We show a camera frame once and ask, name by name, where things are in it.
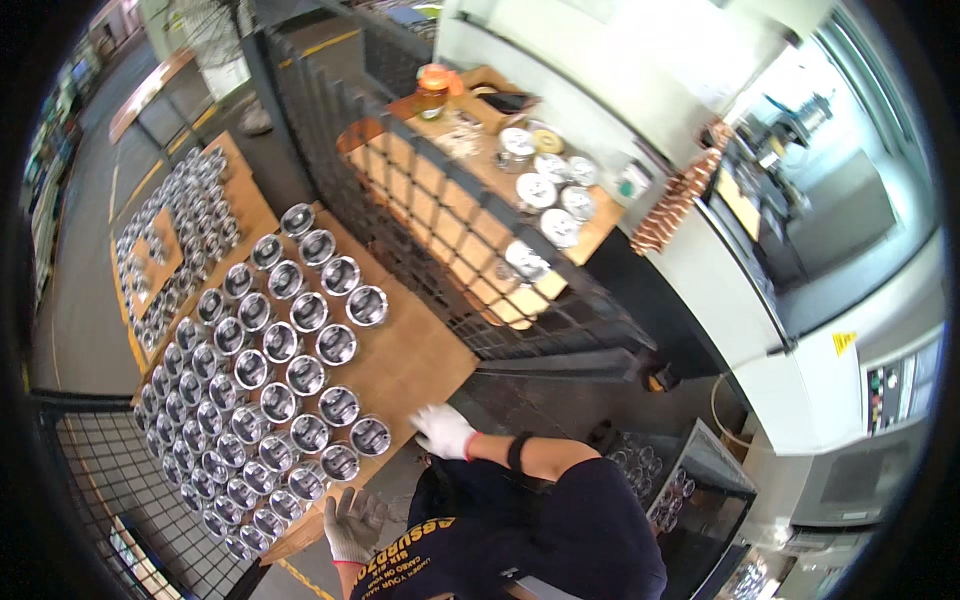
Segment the wire mesh cage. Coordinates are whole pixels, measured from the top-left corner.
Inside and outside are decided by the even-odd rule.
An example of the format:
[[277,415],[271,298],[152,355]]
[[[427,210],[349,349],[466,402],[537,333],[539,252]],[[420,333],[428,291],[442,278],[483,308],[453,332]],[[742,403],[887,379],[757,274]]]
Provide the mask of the wire mesh cage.
[[[282,36],[258,35],[321,202],[481,359],[654,347],[533,219],[405,123],[412,98],[384,107],[331,81]],[[510,268],[517,241],[548,265],[544,280]]]
[[249,596],[263,569],[230,556],[184,504],[151,456],[128,398],[103,403],[103,412],[55,404],[44,405],[47,443],[85,536],[124,591],[157,599]]

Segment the person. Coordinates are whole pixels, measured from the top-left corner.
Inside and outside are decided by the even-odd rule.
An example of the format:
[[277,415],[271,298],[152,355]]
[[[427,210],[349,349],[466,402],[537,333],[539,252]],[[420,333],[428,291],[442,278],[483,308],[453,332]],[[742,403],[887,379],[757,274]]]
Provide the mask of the person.
[[[622,471],[596,450],[481,434],[449,405],[411,422],[430,464],[406,533],[374,549],[386,505],[353,488],[339,506],[326,500],[345,599],[660,597],[653,531]],[[531,478],[555,485],[543,493]]]

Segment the black metal frame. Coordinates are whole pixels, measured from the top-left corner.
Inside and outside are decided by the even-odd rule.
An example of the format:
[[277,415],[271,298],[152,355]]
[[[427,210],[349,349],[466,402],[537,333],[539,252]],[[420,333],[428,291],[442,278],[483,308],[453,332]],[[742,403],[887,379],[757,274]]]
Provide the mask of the black metal frame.
[[[365,31],[373,29],[378,36],[390,33],[368,15],[344,8],[338,12],[352,14]],[[371,96],[375,94],[350,89],[343,81],[332,82],[321,66],[313,59],[302,58],[276,32],[260,31],[252,37],[245,47],[248,61],[257,64],[252,68],[254,79],[260,79],[255,82],[257,92],[264,106],[273,108],[275,124],[290,140],[292,154],[302,163],[311,186],[320,191],[322,204],[484,361],[482,372],[604,380],[624,380],[635,375],[637,360],[617,356],[610,364],[599,366],[595,361],[582,360],[585,353],[597,356],[597,352],[609,350],[646,357],[655,344],[606,289],[547,241],[533,219],[522,215],[430,140],[418,135],[391,113],[391,107],[373,100]],[[410,52],[404,43],[396,44],[397,53],[405,51]],[[419,60],[417,55],[411,56],[407,61],[395,61],[404,73],[408,69],[403,65]],[[394,161],[391,136],[384,136],[382,145],[371,144],[367,126],[378,126],[391,133],[393,140],[409,144],[414,151],[410,164]],[[362,158],[357,161],[360,164],[348,163],[338,152],[338,139],[361,149]],[[416,156],[443,174],[436,191],[418,180]],[[384,168],[391,169],[394,177],[403,177],[406,193],[395,194],[374,183],[370,177],[372,160],[388,165]],[[466,216],[444,202],[451,183],[475,201]],[[429,219],[412,210],[415,194],[433,203]],[[457,240],[443,239],[437,234],[441,215],[456,224]],[[508,232],[505,239],[488,240],[478,234],[478,220],[491,217]],[[425,230],[428,240],[418,239],[411,228]],[[529,245],[566,281],[566,288],[556,298],[547,297],[537,286],[531,287],[539,302],[547,307],[539,314],[525,312],[510,298],[514,290],[529,281],[515,282],[504,289],[506,286],[492,277],[492,267],[503,259],[506,246],[514,239]],[[464,257],[466,242],[484,246],[483,264],[472,264]],[[447,256],[446,261],[438,259],[438,252]],[[454,264],[463,267],[461,271],[467,271],[468,276],[456,276],[451,268]],[[474,285],[494,290],[493,300],[480,300],[483,305],[477,306],[478,299],[469,299],[463,292]],[[509,306],[522,316],[495,324],[498,314],[491,309],[495,305]],[[528,327],[514,328],[511,324]],[[524,361],[505,362],[517,359]]]
[[[189,513],[147,452],[129,396],[34,390],[31,401],[61,494],[77,518],[75,533],[120,589],[133,598],[162,591],[204,600],[250,597],[268,567],[236,562]],[[111,538],[136,548],[118,550]]]

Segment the glass jar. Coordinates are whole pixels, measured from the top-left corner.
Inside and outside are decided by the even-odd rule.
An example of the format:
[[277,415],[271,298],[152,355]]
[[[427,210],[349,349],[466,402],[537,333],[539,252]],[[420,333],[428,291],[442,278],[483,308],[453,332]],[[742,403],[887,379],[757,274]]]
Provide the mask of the glass jar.
[[423,67],[417,81],[415,109],[424,121],[433,121],[444,113],[449,77],[450,72],[442,65],[430,63]]

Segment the black metal grid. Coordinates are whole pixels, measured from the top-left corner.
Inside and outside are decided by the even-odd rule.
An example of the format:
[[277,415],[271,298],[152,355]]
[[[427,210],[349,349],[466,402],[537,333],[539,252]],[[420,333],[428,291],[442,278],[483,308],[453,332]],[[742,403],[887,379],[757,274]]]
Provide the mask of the black metal grid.
[[[96,553],[131,597],[249,596],[259,562],[236,562],[207,534],[147,452],[129,402],[44,404],[47,442]],[[72,412],[91,406],[105,412]]]
[[[649,336],[607,290],[558,252],[531,219],[493,194],[430,140],[394,117],[387,107],[349,88],[343,81],[331,81],[323,68],[310,59],[301,58],[286,39],[269,32],[257,35],[257,49],[269,66],[268,76],[280,116],[289,128],[296,154],[304,161],[304,170],[320,190],[324,206],[400,282],[418,294],[478,357],[493,361],[573,355],[609,348],[641,353],[654,347]],[[279,64],[283,64],[283,68],[277,68]],[[371,119],[368,125],[378,125],[382,131],[392,133],[413,148],[409,164],[401,165],[393,160],[390,136],[384,136],[386,141],[371,144],[370,137],[374,136],[368,135],[366,127],[351,128],[366,118]],[[349,146],[358,144],[362,149],[360,164],[350,165],[341,156],[337,147],[341,134]],[[442,173],[436,190],[427,189],[418,180],[416,156],[425,158]],[[404,178],[406,198],[371,184],[372,179],[367,175],[371,172],[372,160],[386,164],[385,169]],[[469,214],[457,214],[446,205],[444,195],[451,183],[475,200]],[[411,210],[415,194],[432,200],[433,212],[428,220]],[[437,235],[441,215],[461,229],[463,234],[459,239],[451,242]],[[478,234],[480,220],[490,218],[509,232],[504,239],[487,240]],[[418,240],[411,228],[426,231],[428,239]],[[536,286],[531,288],[546,306],[539,314],[524,312],[510,298],[519,282],[514,288],[502,291],[498,289],[502,283],[492,280],[491,266],[503,258],[504,250],[514,239],[528,244],[567,283],[555,299],[545,296]],[[483,264],[472,264],[464,257],[467,242],[485,246],[487,257]],[[438,260],[438,245],[447,256],[446,261]],[[466,280],[457,277],[447,266],[455,264],[469,269]],[[462,291],[474,285],[487,285],[496,290],[493,300],[477,306],[478,299],[469,299]],[[517,317],[492,324],[484,314],[495,316],[491,310],[495,305],[512,307]],[[529,327],[510,326],[519,322],[529,322]]]

